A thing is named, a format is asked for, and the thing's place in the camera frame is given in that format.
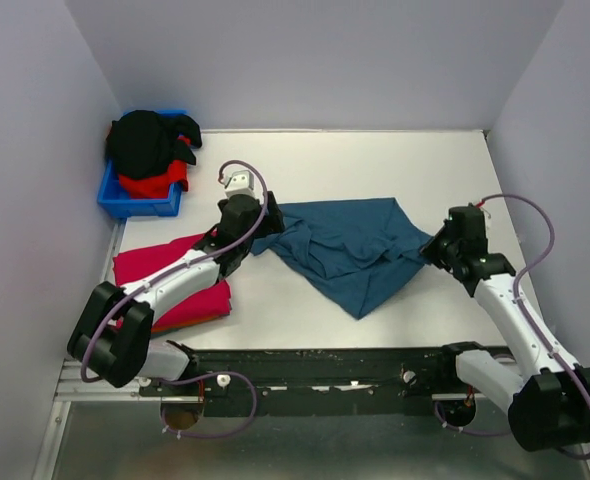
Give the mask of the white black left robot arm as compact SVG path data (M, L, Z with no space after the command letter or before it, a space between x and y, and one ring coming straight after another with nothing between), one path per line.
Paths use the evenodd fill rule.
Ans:
M84 382L122 387L135 379L151 356L160 316L231 276L256 239L284 231L270 190L261 201L234 194L218 207L220 221L178 260L130 285L104 281L92 290L67 344Z

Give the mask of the teal blue t shirt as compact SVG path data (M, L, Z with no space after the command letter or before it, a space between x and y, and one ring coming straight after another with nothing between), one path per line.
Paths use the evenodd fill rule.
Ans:
M426 265L420 249L430 236L394 198L289 203L280 209L285 230L256 240L252 254L272 251L356 320Z

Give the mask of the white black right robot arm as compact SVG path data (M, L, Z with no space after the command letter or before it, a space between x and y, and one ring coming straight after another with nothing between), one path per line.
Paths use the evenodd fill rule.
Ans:
M489 251L482 208L451 208L421 254L449 272L489 315L516 363L510 369L476 344L450 345L451 358L435 367L437 384L449 392L468 385L482 393L506 414L526 451L568 453L590 443L590 367L537 314L521 288L523 275L504 255Z

